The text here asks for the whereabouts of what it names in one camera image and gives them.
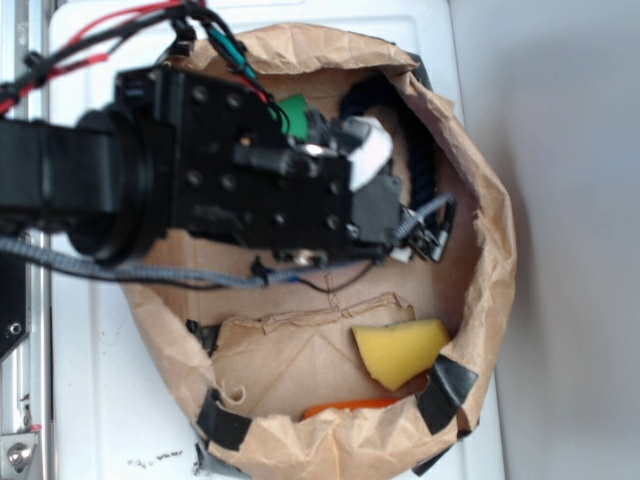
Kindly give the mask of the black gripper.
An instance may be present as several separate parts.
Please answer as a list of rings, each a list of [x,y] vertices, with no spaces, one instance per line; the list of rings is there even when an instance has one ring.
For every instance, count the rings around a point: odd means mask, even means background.
[[[300,140],[248,87],[170,68],[119,73],[114,107],[155,169],[156,236],[179,229],[314,262],[379,260],[399,242],[393,140],[375,117],[311,109]]]

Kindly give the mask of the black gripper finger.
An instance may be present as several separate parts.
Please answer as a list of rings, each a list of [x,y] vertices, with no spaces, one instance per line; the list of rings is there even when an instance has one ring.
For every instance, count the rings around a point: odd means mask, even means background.
[[[440,262],[456,215],[456,199],[437,195],[417,210],[404,209],[399,225],[399,245],[422,259]]]

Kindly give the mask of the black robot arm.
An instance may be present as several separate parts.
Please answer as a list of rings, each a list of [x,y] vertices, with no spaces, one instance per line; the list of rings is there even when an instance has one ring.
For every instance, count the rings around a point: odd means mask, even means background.
[[[412,206],[372,118],[306,112],[303,137],[237,83],[172,69],[119,74],[113,102],[72,128],[1,124],[1,230],[65,233],[105,265],[144,257],[171,229],[281,261],[437,261],[456,213],[428,172]]]

